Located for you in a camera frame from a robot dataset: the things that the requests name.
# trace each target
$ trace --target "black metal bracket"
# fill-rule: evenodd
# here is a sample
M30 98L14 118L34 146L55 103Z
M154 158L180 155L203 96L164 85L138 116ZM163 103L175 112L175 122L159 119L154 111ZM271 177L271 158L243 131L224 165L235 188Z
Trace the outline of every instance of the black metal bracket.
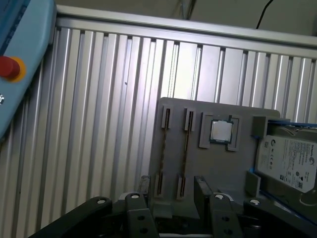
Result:
M146 237L159 238L154 219L142 194L128 194L125 197L125 205L129 237L136 238L146 235Z
M30 238L85 237L95 225L92 221L112 211L112 201L94 197L36 232Z

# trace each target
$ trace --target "black cable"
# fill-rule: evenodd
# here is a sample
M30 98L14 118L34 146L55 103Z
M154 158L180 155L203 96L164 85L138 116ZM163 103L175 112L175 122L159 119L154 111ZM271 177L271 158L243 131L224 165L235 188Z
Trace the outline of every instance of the black cable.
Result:
M270 1L265 5L265 7L264 7L264 9L263 9L263 11L262 11L262 14L261 14L261 17L260 17L260 19L259 19L259 22L258 22L258 25L257 25L257 28L256 28L256 29L259 28L259 26L260 26L260 24L261 24L261 21L262 21L262 18L263 18L263 16L264 16L264 13L265 13L267 7L268 7L273 1L274 1L274 0L270 0Z
M196 2L197 2L197 0L190 1L189 6L188 6L186 20L190 20L190 18L192 17Z

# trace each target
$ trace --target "gray plastic tray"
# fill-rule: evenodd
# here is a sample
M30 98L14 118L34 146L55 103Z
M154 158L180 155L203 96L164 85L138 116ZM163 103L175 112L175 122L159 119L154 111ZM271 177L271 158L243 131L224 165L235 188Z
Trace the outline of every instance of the gray plastic tray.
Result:
M158 172L167 109L170 110L170 117L164 149L162 190L158 194ZM180 197L185 124L189 111L193 111L194 116L187 150L185 193ZM149 169L155 216L199 217L193 199L194 176L204 176L214 192L229 194L236 202L243 202L247 196L244 190L246 171L254 167L257 151L257 140L251 136L253 116L279 118L280 114L275 110L260 108L160 99ZM212 119L230 120L234 123L230 144L210 143Z

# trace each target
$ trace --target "hard drive label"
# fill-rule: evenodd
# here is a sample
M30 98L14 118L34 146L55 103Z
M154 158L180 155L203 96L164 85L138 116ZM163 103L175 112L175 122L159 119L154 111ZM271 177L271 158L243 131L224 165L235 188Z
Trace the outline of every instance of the hard drive label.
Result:
M317 144L279 136L260 142L257 170L300 192L315 186Z

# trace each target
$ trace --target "metal frame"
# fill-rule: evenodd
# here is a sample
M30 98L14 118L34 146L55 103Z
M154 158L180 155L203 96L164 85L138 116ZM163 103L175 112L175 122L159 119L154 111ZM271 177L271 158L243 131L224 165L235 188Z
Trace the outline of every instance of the metal frame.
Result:
M152 16L141 16L121 12L85 9L80 7L57 5L59 16L76 17L81 19L101 20L106 22L123 23L137 26L147 26L170 30L181 30L193 33L204 33L217 36L234 38L254 38L259 41L273 41L282 44L315 47L317 38L310 36L294 35L288 33L253 30L242 27L183 21Z
M58 6L54 44L0 153L0 237L147 175L160 97L317 120L317 38Z

